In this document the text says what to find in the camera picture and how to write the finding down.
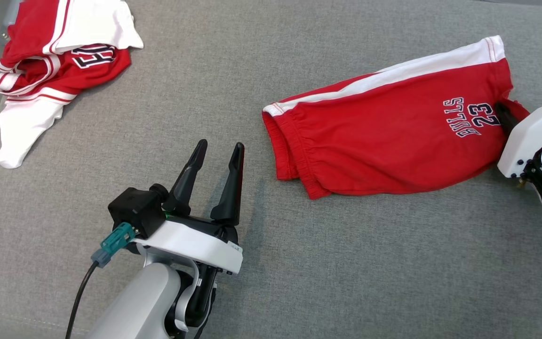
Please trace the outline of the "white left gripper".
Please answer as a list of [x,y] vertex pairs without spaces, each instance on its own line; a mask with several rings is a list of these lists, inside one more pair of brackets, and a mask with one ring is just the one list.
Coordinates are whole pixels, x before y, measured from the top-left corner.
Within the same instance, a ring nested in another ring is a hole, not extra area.
[[[163,202],[163,210],[173,215],[189,216],[189,205],[198,171],[204,164],[208,148],[206,139],[197,143],[189,160],[183,167],[169,196]],[[241,193],[245,146],[235,144],[228,164],[229,174],[219,204],[212,208],[210,217],[204,219],[176,218],[165,220],[161,215],[146,217],[139,226],[139,234],[133,239],[133,253],[144,255],[156,250],[163,255],[175,255],[194,262],[204,263],[227,272],[239,273],[243,262],[243,249],[239,246],[238,232],[241,211]]]

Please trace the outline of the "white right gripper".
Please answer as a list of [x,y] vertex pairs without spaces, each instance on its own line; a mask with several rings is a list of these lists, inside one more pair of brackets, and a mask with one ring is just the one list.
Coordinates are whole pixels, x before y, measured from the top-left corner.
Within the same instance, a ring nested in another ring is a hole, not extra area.
[[542,107],[522,121],[517,101],[499,101],[494,110],[508,138],[497,167],[507,178],[519,177],[526,161],[542,148]]

